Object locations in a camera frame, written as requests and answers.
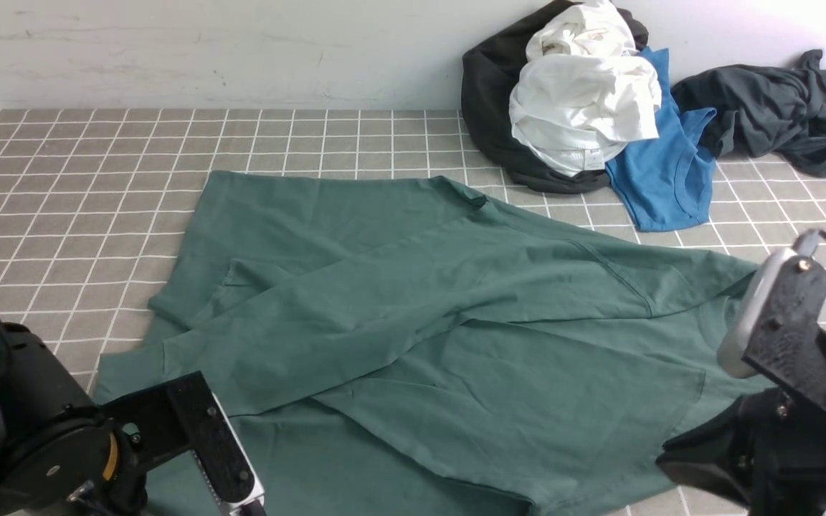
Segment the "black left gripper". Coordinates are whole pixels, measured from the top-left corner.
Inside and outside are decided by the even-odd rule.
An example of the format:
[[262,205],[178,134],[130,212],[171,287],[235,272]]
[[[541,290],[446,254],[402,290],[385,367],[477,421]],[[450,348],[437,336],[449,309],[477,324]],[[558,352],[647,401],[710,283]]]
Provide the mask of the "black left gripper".
[[94,408],[9,436],[0,408],[0,515],[141,515],[135,434]]

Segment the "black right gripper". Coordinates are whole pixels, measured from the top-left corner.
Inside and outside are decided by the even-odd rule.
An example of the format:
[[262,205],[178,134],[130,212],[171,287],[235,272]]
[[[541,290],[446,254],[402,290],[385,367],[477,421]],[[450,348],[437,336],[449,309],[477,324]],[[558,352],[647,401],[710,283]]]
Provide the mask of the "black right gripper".
[[826,513],[826,337],[781,344],[773,366],[751,345],[741,359],[773,382],[663,444],[656,465],[676,484],[749,515]]

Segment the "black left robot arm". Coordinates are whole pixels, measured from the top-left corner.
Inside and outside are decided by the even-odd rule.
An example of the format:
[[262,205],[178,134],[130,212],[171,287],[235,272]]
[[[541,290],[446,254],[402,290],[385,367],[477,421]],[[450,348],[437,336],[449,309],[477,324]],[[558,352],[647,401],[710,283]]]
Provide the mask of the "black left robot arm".
[[121,428],[42,340],[0,337],[0,515],[141,515],[144,476]]

